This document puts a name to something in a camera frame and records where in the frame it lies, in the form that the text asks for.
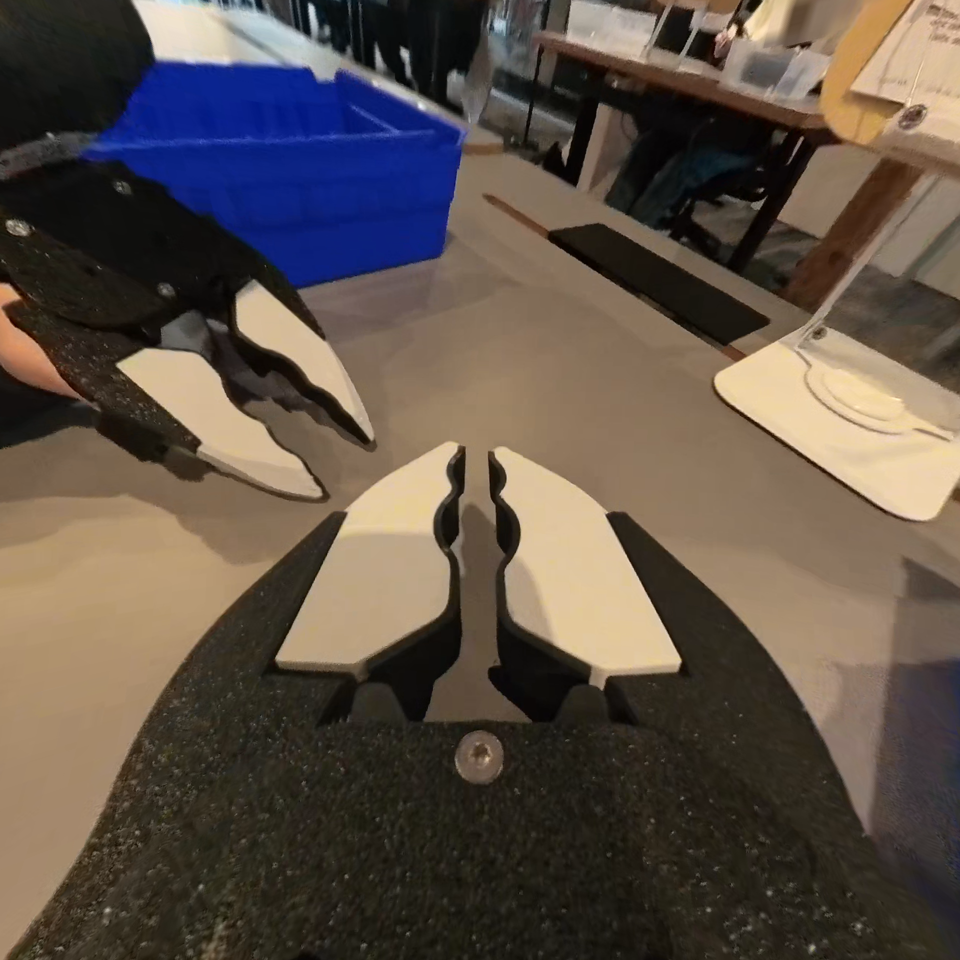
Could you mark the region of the dark office chair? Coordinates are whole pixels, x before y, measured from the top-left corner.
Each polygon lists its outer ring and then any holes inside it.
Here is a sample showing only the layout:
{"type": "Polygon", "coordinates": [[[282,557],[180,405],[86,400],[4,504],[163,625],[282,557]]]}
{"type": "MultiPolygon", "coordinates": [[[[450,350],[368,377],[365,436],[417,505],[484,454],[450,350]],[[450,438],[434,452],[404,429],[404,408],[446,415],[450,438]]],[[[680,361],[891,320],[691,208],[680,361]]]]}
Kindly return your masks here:
{"type": "Polygon", "coordinates": [[[718,116],[682,122],[675,129],[642,125],[605,204],[648,229],[665,232],[700,188],[756,166],[775,131],[763,121],[718,116]]]}

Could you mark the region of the thin wooden stick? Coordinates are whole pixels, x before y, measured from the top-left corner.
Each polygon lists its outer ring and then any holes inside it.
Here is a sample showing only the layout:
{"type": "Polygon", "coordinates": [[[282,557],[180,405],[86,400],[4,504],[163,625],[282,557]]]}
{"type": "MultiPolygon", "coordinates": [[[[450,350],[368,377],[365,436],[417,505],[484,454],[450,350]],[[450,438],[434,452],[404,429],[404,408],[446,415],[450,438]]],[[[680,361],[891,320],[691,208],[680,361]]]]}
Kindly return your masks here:
{"type": "Polygon", "coordinates": [[[506,200],[499,198],[496,195],[490,193],[484,193],[483,199],[487,202],[492,208],[504,214],[512,222],[515,222],[522,226],[524,229],[528,230],[532,234],[535,234],[541,238],[549,239],[551,230],[544,226],[543,224],[534,220],[531,216],[524,213],[522,210],[515,208],[510,205],[506,200]]]}

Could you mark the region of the person's left hand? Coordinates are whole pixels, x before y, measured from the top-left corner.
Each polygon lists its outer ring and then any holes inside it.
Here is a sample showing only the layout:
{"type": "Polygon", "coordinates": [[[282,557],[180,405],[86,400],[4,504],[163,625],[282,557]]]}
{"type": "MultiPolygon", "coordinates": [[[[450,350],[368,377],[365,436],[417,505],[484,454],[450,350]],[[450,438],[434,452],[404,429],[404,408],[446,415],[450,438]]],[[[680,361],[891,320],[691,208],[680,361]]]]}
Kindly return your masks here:
{"type": "Polygon", "coordinates": [[[1,367],[20,383],[76,402],[84,402],[60,376],[41,347],[15,326],[9,309],[20,303],[18,292],[1,284],[1,367]]]}

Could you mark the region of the wooden table with dark legs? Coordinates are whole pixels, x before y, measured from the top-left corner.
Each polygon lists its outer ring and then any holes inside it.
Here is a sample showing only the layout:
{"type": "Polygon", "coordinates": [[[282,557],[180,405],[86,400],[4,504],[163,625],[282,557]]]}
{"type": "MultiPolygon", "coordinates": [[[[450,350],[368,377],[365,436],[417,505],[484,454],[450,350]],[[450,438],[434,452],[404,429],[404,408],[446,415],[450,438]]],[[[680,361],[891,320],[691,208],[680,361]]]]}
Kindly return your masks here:
{"type": "MultiPolygon", "coordinates": [[[[630,59],[566,38],[552,30],[534,34],[536,51],[532,92],[527,112],[531,121],[544,54],[558,55],[582,65],[586,83],[568,152],[558,176],[570,186],[580,186],[594,135],[600,106],[626,107],[637,92],[614,87],[614,80],[638,82],[669,90],[711,107],[722,107],[773,124],[787,133],[786,160],[776,169],[773,185],[753,217],[725,267],[744,274],[762,241],[786,206],[819,148],[839,143],[818,104],[787,106],[723,86],[714,75],[682,70],[671,54],[630,59]]],[[[906,221],[913,208],[934,186],[933,177],[904,162],[882,158],[846,204],[823,239],[793,271],[781,294],[794,306],[812,310],[822,306],[827,294],[857,257],[871,259],[906,221]]]]}

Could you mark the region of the clear plastic container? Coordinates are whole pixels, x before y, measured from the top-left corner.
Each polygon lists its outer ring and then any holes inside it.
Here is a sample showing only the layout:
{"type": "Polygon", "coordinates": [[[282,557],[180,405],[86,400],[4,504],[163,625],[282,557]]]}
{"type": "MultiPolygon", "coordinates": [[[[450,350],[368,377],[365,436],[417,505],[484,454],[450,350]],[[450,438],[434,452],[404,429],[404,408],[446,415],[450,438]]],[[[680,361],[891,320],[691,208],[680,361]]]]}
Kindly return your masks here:
{"type": "Polygon", "coordinates": [[[719,84],[774,100],[808,97],[831,63],[810,49],[762,46],[740,36],[730,43],[719,84]]]}
{"type": "Polygon", "coordinates": [[[593,46],[643,46],[659,17],[651,12],[599,1],[571,1],[565,36],[593,46]]]}

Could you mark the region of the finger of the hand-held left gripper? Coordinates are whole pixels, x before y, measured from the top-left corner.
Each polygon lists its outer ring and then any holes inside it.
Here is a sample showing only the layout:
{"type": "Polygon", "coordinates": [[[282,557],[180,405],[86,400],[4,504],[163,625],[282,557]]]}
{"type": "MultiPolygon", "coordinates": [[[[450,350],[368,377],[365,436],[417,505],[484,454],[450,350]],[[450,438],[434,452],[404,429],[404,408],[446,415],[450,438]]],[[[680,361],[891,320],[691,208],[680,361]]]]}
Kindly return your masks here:
{"type": "Polygon", "coordinates": [[[192,351],[138,351],[117,370],[197,439],[196,455],[221,474],[283,498],[322,502],[323,484],[270,429],[230,397],[192,351]]]}
{"type": "Polygon", "coordinates": [[[358,443],[375,444],[364,402],[330,342],[258,281],[235,295],[229,329],[248,366],[282,376],[358,443]]]}

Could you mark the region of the black rectangular mat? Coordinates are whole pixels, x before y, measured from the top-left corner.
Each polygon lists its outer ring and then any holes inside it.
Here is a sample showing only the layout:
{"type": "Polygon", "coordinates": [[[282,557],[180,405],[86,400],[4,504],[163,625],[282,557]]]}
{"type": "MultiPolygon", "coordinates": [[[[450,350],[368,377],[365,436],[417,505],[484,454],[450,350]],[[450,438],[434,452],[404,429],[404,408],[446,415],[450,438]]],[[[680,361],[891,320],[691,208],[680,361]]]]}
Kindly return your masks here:
{"type": "Polygon", "coordinates": [[[761,312],[646,246],[594,222],[551,230],[547,239],[584,266],[722,347],[770,324],[761,312]]]}

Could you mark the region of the tan board with white paper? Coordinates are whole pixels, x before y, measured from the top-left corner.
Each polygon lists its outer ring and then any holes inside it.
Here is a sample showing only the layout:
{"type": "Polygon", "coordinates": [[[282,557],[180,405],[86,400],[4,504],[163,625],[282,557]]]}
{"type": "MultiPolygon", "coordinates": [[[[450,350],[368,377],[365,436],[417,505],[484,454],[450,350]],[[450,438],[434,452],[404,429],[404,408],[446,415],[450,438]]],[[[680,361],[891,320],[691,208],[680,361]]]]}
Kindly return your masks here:
{"type": "Polygon", "coordinates": [[[846,143],[957,164],[959,3],[866,2],[832,57],[821,111],[846,143]]]}

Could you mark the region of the white stand with clear post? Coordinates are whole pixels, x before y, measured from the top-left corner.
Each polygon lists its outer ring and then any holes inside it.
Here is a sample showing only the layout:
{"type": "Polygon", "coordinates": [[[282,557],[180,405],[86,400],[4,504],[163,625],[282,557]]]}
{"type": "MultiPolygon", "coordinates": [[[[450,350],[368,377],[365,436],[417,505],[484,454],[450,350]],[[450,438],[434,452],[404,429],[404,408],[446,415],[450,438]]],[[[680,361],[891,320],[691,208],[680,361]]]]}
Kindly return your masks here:
{"type": "Polygon", "coordinates": [[[958,389],[835,325],[834,310],[933,191],[924,174],[802,327],[715,375],[726,405],[882,511],[929,522],[958,489],[958,389]]]}

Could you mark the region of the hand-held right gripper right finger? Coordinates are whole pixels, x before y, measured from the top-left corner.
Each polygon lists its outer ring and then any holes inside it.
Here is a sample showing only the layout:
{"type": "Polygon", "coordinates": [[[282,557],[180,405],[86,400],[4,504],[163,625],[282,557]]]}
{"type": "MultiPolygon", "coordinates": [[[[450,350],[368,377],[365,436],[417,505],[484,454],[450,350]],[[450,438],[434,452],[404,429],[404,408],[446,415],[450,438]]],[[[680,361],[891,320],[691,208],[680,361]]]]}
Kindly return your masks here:
{"type": "Polygon", "coordinates": [[[580,486],[498,446],[487,454],[502,559],[494,686],[535,723],[573,690],[673,676],[683,661],[614,516],[580,486]]]}

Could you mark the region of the blue plastic bin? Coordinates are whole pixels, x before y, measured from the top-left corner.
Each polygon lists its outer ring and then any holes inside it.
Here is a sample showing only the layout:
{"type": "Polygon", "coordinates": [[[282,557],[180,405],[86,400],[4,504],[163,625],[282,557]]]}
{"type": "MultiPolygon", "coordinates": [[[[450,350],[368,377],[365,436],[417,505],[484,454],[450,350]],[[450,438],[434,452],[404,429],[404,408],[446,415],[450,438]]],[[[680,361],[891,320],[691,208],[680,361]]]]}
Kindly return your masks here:
{"type": "Polygon", "coordinates": [[[82,156],[160,183],[304,289],[438,258],[466,139],[347,70],[158,61],[82,156]]]}

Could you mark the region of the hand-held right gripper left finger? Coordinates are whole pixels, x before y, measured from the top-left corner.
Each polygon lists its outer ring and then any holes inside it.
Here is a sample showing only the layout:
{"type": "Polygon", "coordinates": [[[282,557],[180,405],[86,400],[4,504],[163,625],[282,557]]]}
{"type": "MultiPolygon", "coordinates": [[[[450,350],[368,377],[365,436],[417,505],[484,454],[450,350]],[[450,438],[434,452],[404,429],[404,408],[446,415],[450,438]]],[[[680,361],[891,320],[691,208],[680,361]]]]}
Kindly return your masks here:
{"type": "Polygon", "coordinates": [[[445,441],[387,474],[339,516],[277,668],[384,685],[425,719],[462,641],[460,530],[466,449],[445,441]]]}

